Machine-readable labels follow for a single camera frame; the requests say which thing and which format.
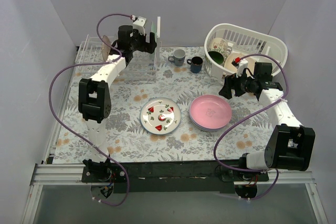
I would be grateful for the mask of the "green plate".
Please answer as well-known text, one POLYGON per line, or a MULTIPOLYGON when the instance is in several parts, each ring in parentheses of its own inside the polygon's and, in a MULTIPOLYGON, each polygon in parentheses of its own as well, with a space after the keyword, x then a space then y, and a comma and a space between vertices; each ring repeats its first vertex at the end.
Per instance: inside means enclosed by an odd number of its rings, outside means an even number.
POLYGON ((151 22, 151 32, 154 33, 154 40, 157 42, 157 22, 151 22))

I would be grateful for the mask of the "pink plate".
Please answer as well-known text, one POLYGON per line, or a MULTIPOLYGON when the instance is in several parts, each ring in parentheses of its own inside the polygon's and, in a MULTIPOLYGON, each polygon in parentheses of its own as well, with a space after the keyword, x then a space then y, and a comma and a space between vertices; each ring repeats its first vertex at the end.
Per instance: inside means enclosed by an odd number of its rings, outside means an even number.
POLYGON ((232 118, 227 101, 215 95, 202 95, 190 104, 191 119, 200 127, 210 130, 225 127, 232 118))

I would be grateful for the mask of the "clear glass plate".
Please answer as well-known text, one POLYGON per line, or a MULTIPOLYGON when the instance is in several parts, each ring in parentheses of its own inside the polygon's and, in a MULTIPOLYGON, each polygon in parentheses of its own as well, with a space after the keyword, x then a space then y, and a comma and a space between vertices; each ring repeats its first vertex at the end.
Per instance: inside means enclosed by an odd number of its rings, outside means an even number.
POLYGON ((110 45, 111 45, 111 41, 108 38, 108 36, 103 35, 102 36, 101 52, 102 52, 102 58, 103 58, 104 62, 106 62, 108 60, 108 56, 109 56, 109 53, 110 53, 110 50, 111 50, 110 45))

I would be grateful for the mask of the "blue plate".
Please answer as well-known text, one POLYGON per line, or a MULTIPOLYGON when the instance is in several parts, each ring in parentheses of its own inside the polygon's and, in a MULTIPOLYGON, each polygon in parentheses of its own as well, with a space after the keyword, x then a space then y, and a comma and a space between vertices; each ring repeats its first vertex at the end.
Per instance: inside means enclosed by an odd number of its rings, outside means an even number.
POLYGON ((202 131, 205 131, 205 132, 217 132, 217 131, 223 129, 223 127, 215 128, 215 129, 210 129, 210 128, 207 128, 207 127, 203 127, 203 126, 201 126, 201 125, 198 125, 198 124, 196 124, 196 123, 194 123, 194 125, 195 125, 198 129, 200 129, 200 130, 202 130, 202 131))

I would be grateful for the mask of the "white plate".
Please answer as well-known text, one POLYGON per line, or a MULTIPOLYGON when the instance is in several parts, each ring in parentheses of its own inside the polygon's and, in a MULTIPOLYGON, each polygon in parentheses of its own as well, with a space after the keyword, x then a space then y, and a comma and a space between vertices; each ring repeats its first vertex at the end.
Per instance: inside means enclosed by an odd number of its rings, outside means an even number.
POLYGON ((155 98, 140 112, 143 128, 154 135, 166 135, 177 129, 182 119, 180 107, 171 99, 155 98))

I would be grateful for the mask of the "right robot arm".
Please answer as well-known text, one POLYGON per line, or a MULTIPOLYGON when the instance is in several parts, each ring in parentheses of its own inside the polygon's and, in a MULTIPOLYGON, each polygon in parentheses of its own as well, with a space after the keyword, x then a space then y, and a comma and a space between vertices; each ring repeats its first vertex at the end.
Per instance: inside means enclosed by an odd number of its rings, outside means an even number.
POLYGON ((219 95, 231 99, 252 93, 263 105, 274 127, 264 151, 245 153, 233 167, 242 180, 251 180, 257 173, 269 169, 306 171, 309 167, 315 132, 304 127, 293 115, 280 83, 272 80, 272 65, 255 63, 252 76, 247 75, 248 62, 236 58, 232 64, 237 73, 226 76, 219 95))

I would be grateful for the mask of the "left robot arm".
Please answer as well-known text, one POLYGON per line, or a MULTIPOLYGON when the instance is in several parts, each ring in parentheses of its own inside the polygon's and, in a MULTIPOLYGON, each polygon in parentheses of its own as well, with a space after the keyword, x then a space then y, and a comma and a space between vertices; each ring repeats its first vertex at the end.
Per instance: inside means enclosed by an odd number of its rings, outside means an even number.
POLYGON ((93 76, 79 82, 78 110, 88 129, 91 156, 83 161, 91 176, 100 182, 111 178, 106 119, 112 110, 110 86, 133 58, 135 51, 153 54, 157 47, 154 32, 146 34, 144 28, 122 25, 118 36, 111 41, 107 36, 98 36, 102 41, 103 65, 93 76))

